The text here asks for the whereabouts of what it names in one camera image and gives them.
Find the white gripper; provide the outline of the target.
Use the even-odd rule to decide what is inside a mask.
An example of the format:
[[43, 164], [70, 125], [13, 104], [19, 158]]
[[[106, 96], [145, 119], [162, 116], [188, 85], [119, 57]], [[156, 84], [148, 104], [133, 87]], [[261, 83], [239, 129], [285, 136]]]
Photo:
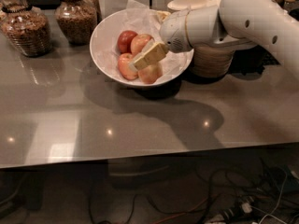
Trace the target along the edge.
[[132, 54], [133, 59], [129, 63], [131, 70], [137, 72], [151, 64], [156, 64], [166, 57], [168, 50], [174, 53], [192, 50], [186, 32], [189, 13], [189, 10], [184, 9], [170, 14], [160, 28], [160, 37], [163, 43], [151, 39], [136, 56]]

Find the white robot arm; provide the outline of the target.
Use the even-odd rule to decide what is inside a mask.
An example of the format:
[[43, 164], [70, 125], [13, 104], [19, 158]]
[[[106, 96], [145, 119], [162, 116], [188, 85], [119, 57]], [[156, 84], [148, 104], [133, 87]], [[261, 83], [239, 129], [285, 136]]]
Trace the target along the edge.
[[274, 0], [221, 0], [212, 7], [183, 9], [161, 25], [159, 42], [150, 41], [130, 62], [139, 71], [166, 54], [188, 52], [199, 46], [266, 49], [294, 76], [299, 76], [299, 21]]

